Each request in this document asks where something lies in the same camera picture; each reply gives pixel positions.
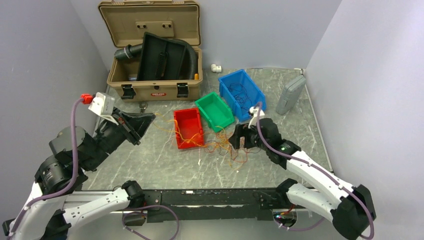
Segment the blue plastic bin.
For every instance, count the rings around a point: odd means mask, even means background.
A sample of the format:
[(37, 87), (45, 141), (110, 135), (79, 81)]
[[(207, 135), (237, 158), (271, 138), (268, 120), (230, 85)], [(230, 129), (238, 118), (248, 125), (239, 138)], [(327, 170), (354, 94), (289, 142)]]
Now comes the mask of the blue plastic bin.
[(256, 106), (259, 102), (262, 103), (263, 111), (267, 109), (264, 93), (244, 69), (221, 76), (218, 82), (220, 97), (225, 100), (239, 122), (249, 120), (250, 107)]

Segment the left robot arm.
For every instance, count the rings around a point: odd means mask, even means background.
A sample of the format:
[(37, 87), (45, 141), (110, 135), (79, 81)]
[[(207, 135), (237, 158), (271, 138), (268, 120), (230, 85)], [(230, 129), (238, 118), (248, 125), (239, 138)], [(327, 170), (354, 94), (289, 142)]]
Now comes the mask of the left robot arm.
[(96, 171), (123, 142), (139, 145), (154, 121), (152, 113), (112, 112), (91, 136), (72, 123), (49, 142), (52, 155), (38, 168), (30, 196), (18, 216), (2, 224), (9, 240), (65, 240), (73, 231), (118, 210), (137, 210), (146, 204), (135, 180), (82, 205), (67, 208), (67, 198)]

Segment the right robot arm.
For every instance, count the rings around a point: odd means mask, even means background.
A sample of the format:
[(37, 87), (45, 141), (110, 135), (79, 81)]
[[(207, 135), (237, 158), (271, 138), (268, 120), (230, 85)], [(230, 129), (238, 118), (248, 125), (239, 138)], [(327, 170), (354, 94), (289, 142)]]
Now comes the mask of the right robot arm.
[(331, 222), (348, 240), (374, 237), (377, 216), (370, 190), (362, 184), (354, 186), (320, 166), (297, 144), (282, 138), (270, 118), (262, 118), (257, 124), (237, 124), (228, 141), (236, 150), (263, 150), (271, 162), (312, 185), (313, 189), (308, 189), (294, 179), (286, 179), (275, 194), (280, 207), (305, 207)]

